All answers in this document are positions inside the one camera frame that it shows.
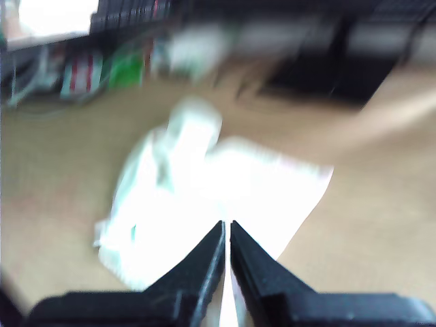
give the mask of floor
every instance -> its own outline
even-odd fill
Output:
[[[3,113],[3,282],[24,311],[68,290],[124,289],[91,246],[94,223],[135,141],[194,94],[222,112],[223,137],[335,165],[282,264],[321,292],[398,292],[436,308],[435,72],[391,74],[363,111],[250,91],[236,101],[235,73],[216,88],[160,80],[55,114]]]

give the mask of beige floor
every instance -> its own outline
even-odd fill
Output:
[[[336,166],[281,256],[286,267],[319,291],[394,291],[436,308],[436,69],[392,74],[362,112],[250,92],[235,101],[236,80],[217,89],[156,81],[50,117],[3,114],[1,267],[20,307],[67,290],[124,289],[97,260],[93,225],[135,141],[196,94],[223,113],[223,136]]]

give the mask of green object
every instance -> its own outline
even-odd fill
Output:
[[[120,55],[114,58],[110,68],[108,87],[130,87],[142,84],[144,59],[141,53]]]

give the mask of white tissue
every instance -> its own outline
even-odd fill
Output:
[[[224,220],[221,325],[236,326],[230,223],[237,220],[277,259],[323,196],[332,168],[241,138],[217,142],[220,130],[221,115],[210,104],[194,98],[179,104],[168,127],[150,131],[127,158],[110,217],[96,227],[95,245],[108,269],[132,289],[144,290]],[[243,301],[236,304],[239,310]],[[244,315],[238,316],[243,324]]]

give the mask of white bag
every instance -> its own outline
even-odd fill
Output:
[[[127,158],[95,246],[102,263],[132,289],[156,282],[219,220],[228,228],[237,220],[277,259],[323,196],[332,168],[241,138],[217,143],[220,130],[217,111],[187,99],[167,128],[150,131]],[[230,265],[226,270],[223,297],[232,294]]]

